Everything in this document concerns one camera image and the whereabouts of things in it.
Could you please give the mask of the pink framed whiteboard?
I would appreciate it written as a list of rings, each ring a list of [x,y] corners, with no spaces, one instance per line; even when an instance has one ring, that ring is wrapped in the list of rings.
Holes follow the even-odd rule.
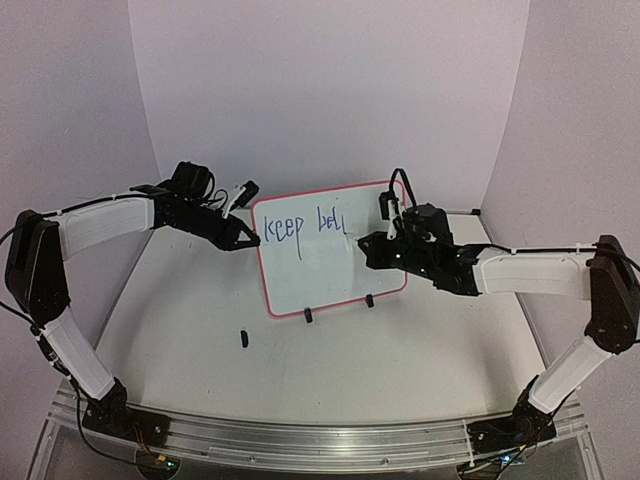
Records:
[[[387,230],[378,202],[387,190],[386,181],[369,182],[262,199],[251,207],[272,317],[300,315],[306,307],[367,294],[375,298],[406,287],[406,273],[367,268],[358,246],[344,240]]]

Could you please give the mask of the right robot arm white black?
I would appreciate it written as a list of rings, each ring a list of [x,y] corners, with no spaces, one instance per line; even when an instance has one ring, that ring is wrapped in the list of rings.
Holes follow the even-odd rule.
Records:
[[[583,331],[519,394],[511,412],[471,423],[477,453],[533,445],[555,436],[563,403],[607,360],[637,341],[637,265],[610,235],[587,247],[506,248],[489,243],[447,244],[390,239],[374,232],[358,239],[366,265],[425,278],[458,296],[513,294],[578,303],[588,318]]]

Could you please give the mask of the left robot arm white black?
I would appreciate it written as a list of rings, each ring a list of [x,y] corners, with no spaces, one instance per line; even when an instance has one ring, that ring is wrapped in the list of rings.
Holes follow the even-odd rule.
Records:
[[[248,180],[222,198],[216,198],[214,186],[207,167],[181,161],[158,184],[47,213],[24,210],[2,236],[10,244],[4,276],[16,302],[10,311],[28,323],[47,362],[78,399],[86,400],[81,429],[140,447],[161,447],[170,419],[131,406],[126,387],[82,333],[72,309],[69,261],[106,242],[164,227],[204,239],[221,251],[259,246],[259,236],[234,213],[257,196],[258,185]]]

